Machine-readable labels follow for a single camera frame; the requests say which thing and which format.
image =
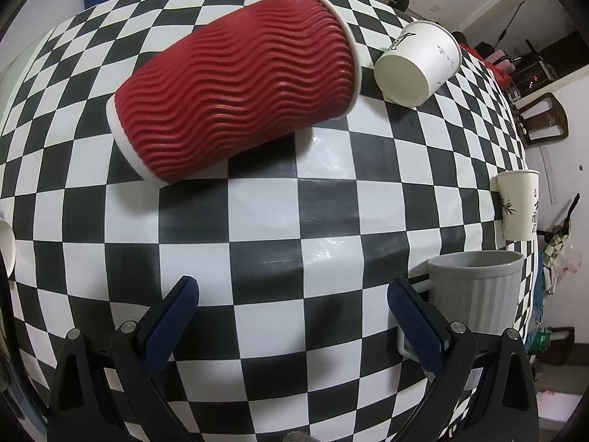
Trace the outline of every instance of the wavy ridged texture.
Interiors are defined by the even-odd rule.
[[[343,115],[355,77],[346,35],[319,0],[263,0],[160,53],[114,101],[138,156],[174,183]]]

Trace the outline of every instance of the white paper cup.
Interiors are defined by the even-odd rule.
[[[509,241],[531,241],[538,229],[540,173],[532,169],[497,175],[503,212],[503,235]]]
[[[2,251],[7,275],[10,276],[17,259],[17,242],[14,239],[13,228],[2,219],[0,219],[0,251]]]
[[[376,62],[374,76],[386,97],[414,108],[453,77],[461,64],[460,46],[446,28],[414,21]]]

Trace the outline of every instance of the silver screw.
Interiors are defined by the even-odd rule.
[[[80,330],[77,327],[74,327],[74,329],[70,329],[70,331],[68,332],[67,338],[71,339],[72,341],[77,339],[78,337],[80,337]]]
[[[513,339],[514,341],[517,341],[519,339],[519,332],[517,332],[517,330],[515,330],[513,327],[507,329],[507,335],[510,339]]]
[[[121,332],[124,332],[125,334],[130,334],[135,330],[135,327],[137,327],[135,321],[128,320],[126,322],[123,322],[123,324],[121,325]]]
[[[453,323],[451,323],[450,327],[457,334],[464,334],[466,332],[466,326],[459,320],[455,320]]]

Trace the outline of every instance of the checkered cloth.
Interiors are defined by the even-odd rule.
[[[505,247],[490,180],[525,167],[522,144],[493,76],[467,53],[420,108],[385,101],[374,63],[411,18],[330,0],[363,67],[347,117],[161,190],[141,181],[113,143],[107,99],[158,52],[256,1],[111,0],[39,44],[0,124],[22,356],[47,399],[68,330],[139,320],[189,274],[201,304],[157,383],[197,440],[274,442],[294,429],[390,440],[426,380],[395,350],[387,283],[425,279],[438,254]],[[526,256],[515,321],[524,334],[537,248],[508,248]]]

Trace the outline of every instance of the blue gripper pad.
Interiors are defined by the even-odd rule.
[[[401,283],[395,279],[387,291],[389,309],[405,333],[423,370],[440,376],[444,369],[444,342],[429,325]]]
[[[145,338],[141,365],[149,376],[165,367],[198,306],[198,284],[189,276],[180,281],[186,279],[184,288]]]

